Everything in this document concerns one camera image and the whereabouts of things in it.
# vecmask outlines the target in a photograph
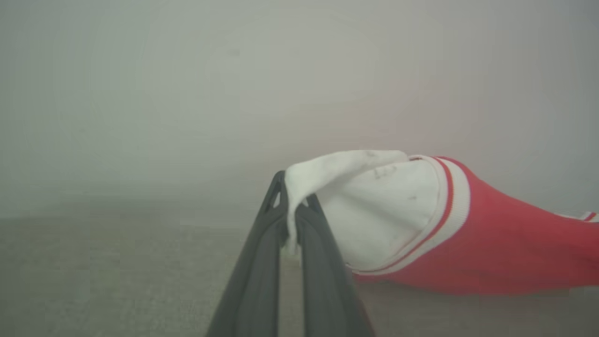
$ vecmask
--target gray wall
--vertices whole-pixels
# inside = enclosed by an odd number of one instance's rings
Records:
[[[594,3],[3,0],[0,215],[245,216],[276,170],[354,148],[597,210]]]

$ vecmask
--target red stripe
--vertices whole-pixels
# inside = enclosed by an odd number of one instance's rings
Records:
[[[440,160],[438,158],[435,158],[435,157],[433,157],[433,159],[435,159],[436,161],[439,162],[439,164],[441,164],[441,166],[443,167],[443,171],[445,171],[445,176],[447,177],[447,204],[445,206],[445,211],[443,212],[443,216],[441,217],[441,220],[439,220],[439,223],[424,238],[424,240],[420,241],[414,248],[412,248],[406,255],[402,256],[399,260],[393,262],[392,264],[390,264],[390,265],[388,265],[386,267],[379,268],[379,269],[376,269],[376,270],[369,270],[368,272],[379,272],[381,270],[385,270],[387,268],[391,268],[394,265],[402,262],[408,256],[410,256],[410,254],[412,254],[418,248],[420,248],[427,240],[429,240],[435,234],[437,234],[437,232],[439,232],[439,230],[443,227],[443,225],[445,225],[445,222],[447,222],[447,219],[449,219],[449,214],[451,213],[451,209],[452,209],[452,206],[453,206],[453,178],[452,178],[452,175],[451,175],[451,171],[449,171],[449,168],[447,167],[447,165],[442,160]]]
[[[589,214],[589,216],[587,216],[584,221],[590,221],[593,220],[593,218],[597,215],[597,213],[595,212],[591,212],[591,214]]]

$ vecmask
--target gray floor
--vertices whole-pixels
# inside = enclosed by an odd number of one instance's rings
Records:
[[[0,335],[201,336],[246,230],[142,219],[0,221]],[[283,280],[293,287],[296,265]],[[599,336],[597,289],[456,297],[360,287],[379,337]],[[282,308],[284,336],[301,308]]]

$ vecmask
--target white stripe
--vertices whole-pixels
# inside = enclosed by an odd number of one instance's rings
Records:
[[[440,186],[440,196],[444,197],[443,202],[439,202],[438,212],[435,213],[435,217],[433,221],[426,227],[426,229],[409,245],[407,245],[401,252],[394,258],[394,261],[397,261],[404,257],[408,252],[410,252],[414,247],[416,247],[419,243],[422,242],[430,232],[435,229],[437,224],[439,223],[440,218],[443,215],[445,207],[447,206],[447,177],[445,176],[445,171],[443,167],[433,158],[426,156],[413,156],[413,158],[420,158],[423,160],[429,161],[435,167],[438,177],[439,177],[439,186]],[[459,166],[456,164],[447,161],[441,160],[444,164],[447,165],[449,171],[452,175],[453,180],[453,203],[451,206],[451,211],[445,225],[439,229],[439,231],[433,235],[430,239],[424,242],[417,250],[411,253],[405,260],[402,262],[391,266],[389,268],[379,270],[379,271],[367,271],[367,270],[354,270],[355,273],[360,275],[385,275],[389,273],[394,273],[402,268],[406,267],[410,263],[414,262],[420,256],[423,256],[445,240],[452,237],[466,222],[468,217],[468,212],[470,210],[470,185],[468,184],[468,178],[466,174],[462,171]]]

